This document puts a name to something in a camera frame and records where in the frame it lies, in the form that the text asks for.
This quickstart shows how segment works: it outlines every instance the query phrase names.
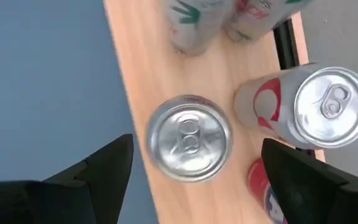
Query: pull tab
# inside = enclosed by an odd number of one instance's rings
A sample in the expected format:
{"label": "pull tab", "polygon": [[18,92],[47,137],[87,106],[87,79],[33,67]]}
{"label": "pull tab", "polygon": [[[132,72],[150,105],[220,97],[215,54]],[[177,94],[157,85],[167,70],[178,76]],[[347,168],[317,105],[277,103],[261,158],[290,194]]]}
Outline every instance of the pull tab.
{"label": "pull tab", "polygon": [[350,89],[343,84],[332,85],[325,95],[321,104],[321,113],[327,119],[339,117],[351,99]]}
{"label": "pull tab", "polygon": [[200,149],[200,126],[197,119],[185,119],[179,123],[179,146],[185,154],[197,153]]}

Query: wooden surface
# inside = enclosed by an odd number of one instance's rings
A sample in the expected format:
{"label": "wooden surface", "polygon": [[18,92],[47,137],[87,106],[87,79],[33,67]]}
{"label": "wooden surface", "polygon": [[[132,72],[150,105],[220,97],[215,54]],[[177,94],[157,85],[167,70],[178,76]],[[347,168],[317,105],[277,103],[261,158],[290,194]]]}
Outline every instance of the wooden surface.
{"label": "wooden surface", "polygon": [[[157,0],[105,0],[105,5],[160,223],[271,223],[245,181],[249,166],[260,157],[264,136],[240,126],[232,101],[242,82],[279,71],[272,33],[250,46],[232,44],[221,33],[208,52],[190,58],[175,54],[168,43]],[[213,100],[233,127],[232,155],[207,182],[184,184],[164,176],[146,151],[151,114],[182,94]]]}

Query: green leaf graphic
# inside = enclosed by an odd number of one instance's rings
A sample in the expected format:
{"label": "green leaf graphic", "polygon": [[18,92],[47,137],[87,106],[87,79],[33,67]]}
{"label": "green leaf graphic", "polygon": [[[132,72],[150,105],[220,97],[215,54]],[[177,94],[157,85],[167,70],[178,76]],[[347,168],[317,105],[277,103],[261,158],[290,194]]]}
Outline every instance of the green leaf graphic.
{"label": "green leaf graphic", "polygon": [[302,2],[303,0],[287,0],[285,4],[291,4],[291,3],[298,3]]}
{"label": "green leaf graphic", "polygon": [[179,7],[173,6],[172,9],[176,12],[179,12],[180,14],[183,14],[185,17],[180,18],[179,23],[181,24],[194,24],[197,25],[197,23],[200,21],[201,13],[198,9],[195,7],[184,3],[181,0],[177,0],[177,2],[184,7],[184,9],[181,9]]}

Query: can top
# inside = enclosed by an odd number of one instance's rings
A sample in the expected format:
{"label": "can top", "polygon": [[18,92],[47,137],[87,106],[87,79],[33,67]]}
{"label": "can top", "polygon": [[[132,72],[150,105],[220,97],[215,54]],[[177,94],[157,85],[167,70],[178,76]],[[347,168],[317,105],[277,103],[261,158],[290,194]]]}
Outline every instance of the can top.
{"label": "can top", "polygon": [[358,138],[358,74],[340,67],[314,72],[295,97],[300,134],[323,148],[345,146]]}
{"label": "can top", "polygon": [[157,110],[150,120],[147,140],[158,167],[185,182],[214,176],[227,159],[232,141],[231,127],[220,111],[189,102]]}

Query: drink can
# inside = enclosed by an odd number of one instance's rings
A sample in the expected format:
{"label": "drink can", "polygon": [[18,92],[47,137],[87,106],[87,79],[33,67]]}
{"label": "drink can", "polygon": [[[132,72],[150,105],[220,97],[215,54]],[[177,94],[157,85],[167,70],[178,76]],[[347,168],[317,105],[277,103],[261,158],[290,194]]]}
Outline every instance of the drink can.
{"label": "drink can", "polygon": [[311,0],[237,0],[235,13],[225,25],[226,34],[235,42],[255,41]]}
{"label": "drink can", "polygon": [[358,138],[358,74],[311,63],[245,83],[240,122],[302,149],[339,148]]}
{"label": "drink can", "polygon": [[147,128],[147,148],[154,164],[184,182],[217,174],[231,147],[232,131],[225,114],[200,96],[182,95],[166,101]]}
{"label": "drink can", "polygon": [[255,199],[274,224],[288,224],[270,186],[262,159],[257,159],[248,171],[247,184]]}
{"label": "drink can", "polygon": [[199,55],[232,12],[233,0],[166,0],[169,37],[181,53]]}

